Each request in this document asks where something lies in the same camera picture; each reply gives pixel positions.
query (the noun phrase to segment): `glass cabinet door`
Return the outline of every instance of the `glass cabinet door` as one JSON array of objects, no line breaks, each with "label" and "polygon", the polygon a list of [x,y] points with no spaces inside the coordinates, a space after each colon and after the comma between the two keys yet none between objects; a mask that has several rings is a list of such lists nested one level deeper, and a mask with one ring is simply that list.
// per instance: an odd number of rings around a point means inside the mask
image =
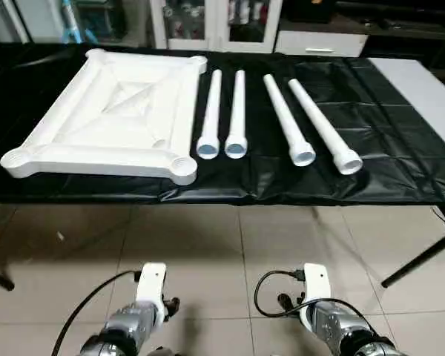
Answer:
[{"label": "glass cabinet door", "polygon": [[210,49],[214,0],[151,0],[157,48]]},{"label": "glass cabinet door", "polygon": [[282,0],[221,0],[220,50],[270,53]]}]

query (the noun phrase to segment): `tiled floor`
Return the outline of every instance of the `tiled floor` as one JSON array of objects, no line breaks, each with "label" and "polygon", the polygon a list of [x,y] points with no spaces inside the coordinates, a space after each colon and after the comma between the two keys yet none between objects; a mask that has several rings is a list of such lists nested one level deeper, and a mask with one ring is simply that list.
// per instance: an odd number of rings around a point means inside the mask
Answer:
[{"label": "tiled floor", "polygon": [[[229,205],[0,205],[0,356],[49,355],[63,321],[94,286],[145,261],[168,265],[165,293],[179,314],[145,344],[188,356],[328,356],[296,320],[254,308],[261,274],[304,262],[329,269],[335,297],[366,313],[409,356],[445,355],[445,252],[390,289],[380,281],[445,233],[429,207],[300,208]],[[61,355],[75,355],[109,313],[132,301],[121,279],[79,316]],[[260,294],[277,308],[284,277]]]}]

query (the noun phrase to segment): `cable connector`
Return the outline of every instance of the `cable connector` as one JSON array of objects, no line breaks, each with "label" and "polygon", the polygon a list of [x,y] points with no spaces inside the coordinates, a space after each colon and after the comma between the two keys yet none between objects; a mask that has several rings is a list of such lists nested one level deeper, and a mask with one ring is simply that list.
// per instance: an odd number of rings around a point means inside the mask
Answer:
[{"label": "cable connector", "polygon": [[305,271],[302,269],[296,269],[295,271],[292,272],[293,277],[300,281],[300,282],[305,282]]},{"label": "cable connector", "polygon": [[141,276],[142,276],[142,271],[133,271],[133,281],[135,283],[139,282]]}]

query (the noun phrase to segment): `white plastic table leg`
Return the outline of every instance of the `white plastic table leg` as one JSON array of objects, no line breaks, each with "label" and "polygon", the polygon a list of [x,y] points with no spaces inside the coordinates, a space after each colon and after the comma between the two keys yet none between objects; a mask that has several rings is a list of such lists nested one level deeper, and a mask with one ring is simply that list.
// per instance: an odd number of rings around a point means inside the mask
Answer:
[{"label": "white plastic table leg", "polygon": [[333,162],[340,173],[348,175],[359,171],[363,167],[363,161],[359,155],[344,142],[340,134],[333,128],[332,124],[314,103],[300,82],[292,79],[289,81],[289,86],[332,153]]},{"label": "white plastic table leg", "polygon": [[228,139],[225,141],[225,154],[232,159],[238,159],[247,153],[245,137],[245,72],[236,72],[234,97],[232,99],[231,127]]},{"label": "white plastic table leg", "polygon": [[206,105],[205,120],[202,133],[198,139],[196,151],[203,159],[213,159],[220,151],[220,141],[217,129],[220,119],[221,70],[215,70],[209,88],[208,104]]},{"label": "white plastic table leg", "polygon": [[267,74],[264,76],[264,83],[266,84],[268,95],[279,118],[283,133],[289,143],[289,154],[292,162],[299,167],[309,165],[316,157],[312,145],[305,140],[305,137],[298,128],[297,122],[291,115],[290,109],[274,78],[270,74]]}]

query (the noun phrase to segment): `hollow tube end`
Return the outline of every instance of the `hollow tube end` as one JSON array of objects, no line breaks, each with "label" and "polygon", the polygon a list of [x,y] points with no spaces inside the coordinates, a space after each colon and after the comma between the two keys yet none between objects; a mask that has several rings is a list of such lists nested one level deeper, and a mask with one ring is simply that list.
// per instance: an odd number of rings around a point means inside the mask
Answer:
[{"label": "hollow tube end", "polygon": [[36,173],[33,155],[23,148],[8,151],[0,159],[0,165],[14,178],[25,178]]},{"label": "hollow tube end", "polygon": [[317,157],[312,145],[308,142],[300,142],[290,147],[290,158],[297,167],[305,167],[311,164]]},{"label": "hollow tube end", "polygon": [[86,57],[95,60],[98,63],[105,64],[107,54],[106,51],[101,48],[94,48],[86,52]]},{"label": "hollow tube end", "polygon": [[203,159],[213,159],[220,152],[220,142],[216,137],[201,136],[196,145],[196,152]]},{"label": "hollow tube end", "polygon": [[363,167],[363,160],[353,150],[347,150],[333,156],[334,165],[342,175],[348,176]]},{"label": "hollow tube end", "polygon": [[225,141],[225,154],[232,159],[243,158],[247,153],[247,139],[243,136],[229,136]]},{"label": "hollow tube end", "polygon": [[206,72],[208,59],[204,56],[192,56],[190,60],[200,69],[200,74]]}]

